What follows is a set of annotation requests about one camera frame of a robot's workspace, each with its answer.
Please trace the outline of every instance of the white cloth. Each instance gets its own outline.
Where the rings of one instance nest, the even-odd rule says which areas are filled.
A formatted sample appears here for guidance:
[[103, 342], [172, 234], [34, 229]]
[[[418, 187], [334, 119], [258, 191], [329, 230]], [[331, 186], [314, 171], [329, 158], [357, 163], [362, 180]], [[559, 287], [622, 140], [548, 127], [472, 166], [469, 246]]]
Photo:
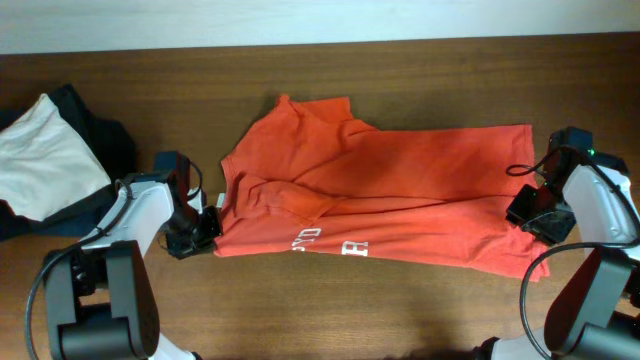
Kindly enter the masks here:
[[0, 132], [0, 199], [16, 215], [42, 221], [110, 183], [47, 95]]

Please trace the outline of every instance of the folded clothing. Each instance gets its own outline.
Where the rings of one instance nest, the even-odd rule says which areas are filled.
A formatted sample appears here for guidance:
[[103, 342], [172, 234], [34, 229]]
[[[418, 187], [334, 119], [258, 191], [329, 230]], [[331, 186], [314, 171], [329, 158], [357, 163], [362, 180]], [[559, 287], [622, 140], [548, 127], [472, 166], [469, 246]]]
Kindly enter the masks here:
[[[222, 161], [219, 256], [312, 251], [521, 278], [546, 247], [505, 211], [533, 175], [529, 125], [380, 131], [347, 98], [282, 96]], [[532, 280], [549, 275], [543, 263]]]
[[[71, 85], [57, 88], [48, 96], [58, 108], [63, 120], [91, 149], [111, 182], [136, 171], [135, 142], [122, 124], [93, 115]], [[0, 131], [13, 124], [22, 113], [24, 111], [1, 110]], [[115, 197], [113, 186], [105, 186], [92, 195], [48, 216], [43, 221], [16, 216], [6, 202], [0, 201], [0, 241], [30, 232], [58, 236], [83, 236], [104, 217], [113, 205]]]
[[111, 180], [47, 95], [0, 132], [0, 199], [42, 221]]

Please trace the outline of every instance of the black bracket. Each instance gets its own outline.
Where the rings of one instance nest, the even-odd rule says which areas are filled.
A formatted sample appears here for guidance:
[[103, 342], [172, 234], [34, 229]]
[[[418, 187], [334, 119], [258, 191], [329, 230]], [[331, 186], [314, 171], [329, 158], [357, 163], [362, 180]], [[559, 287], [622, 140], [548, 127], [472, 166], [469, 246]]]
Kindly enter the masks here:
[[[563, 147], [577, 151], [567, 151]], [[591, 132], [574, 127], [551, 134], [547, 154], [549, 158], [543, 166], [544, 184], [537, 189], [525, 185], [507, 209], [507, 221], [534, 234], [538, 240], [555, 245], [563, 242], [576, 224], [562, 189], [576, 166], [584, 162], [584, 157], [624, 175], [628, 170], [621, 158], [593, 150]]]
[[635, 269], [620, 250], [594, 249], [549, 309], [549, 350], [566, 360], [640, 359], [637, 320], [615, 311]]
[[[158, 308], [136, 241], [78, 251], [53, 267], [44, 286], [53, 359], [133, 360], [155, 353]], [[80, 297], [96, 287], [109, 289], [110, 302], [83, 306]]]

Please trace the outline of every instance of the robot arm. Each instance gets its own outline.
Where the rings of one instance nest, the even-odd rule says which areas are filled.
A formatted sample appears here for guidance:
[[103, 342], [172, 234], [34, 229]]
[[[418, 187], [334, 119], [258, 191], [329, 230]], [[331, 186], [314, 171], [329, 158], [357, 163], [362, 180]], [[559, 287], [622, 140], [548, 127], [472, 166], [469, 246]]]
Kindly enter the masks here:
[[[160, 334], [158, 309], [142, 258], [158, 231], [183, 259], [210, 252], [220, 234], [205, 195], [188, 194], [190, 163], [177, 152], [156, 156], [154, 172], [131, 174], [98, 227], [97, 238], [65, 256], [45, 279], [47, 324], [55, 360], [194, 360]], [[82, 305], [81, 297], [109, 289], [110, 302]]]
[[[640, 307], [640, 247], [635, 246], [640, 225], [626, 166], [619, 158], [596, 154], [591, 133], [575, 128], [551, 136], [545, 159], [546, 182], [538, 189], [525, 186], [507, 219], [550, 244], [564, 241], [577, 223], [583, 242], [595, 245], [551, 306], [544, 332], [532, 337], [541, 342], [544, 336], [542, 350], [548, 358], [640, 359], [637, 319], [615, 311], [621, 297]], [[490, 343], [490, 358], [539, 359], [523, 339], [527, 341], [521, 337]]]

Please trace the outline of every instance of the t-shirt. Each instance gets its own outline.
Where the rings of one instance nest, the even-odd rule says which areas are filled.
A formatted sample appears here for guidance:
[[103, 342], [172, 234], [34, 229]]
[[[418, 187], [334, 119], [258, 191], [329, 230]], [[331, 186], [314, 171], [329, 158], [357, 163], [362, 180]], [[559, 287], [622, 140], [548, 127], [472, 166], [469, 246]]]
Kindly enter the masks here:
[[[311, 251], [522, 277], [546, 247], [506, 209], [533, 175], [530, 125], [381, 131], [348, 98], [280, 97], [222, 161], [219, 256]], [[549, 274], [546, 263], [532, 280]]]

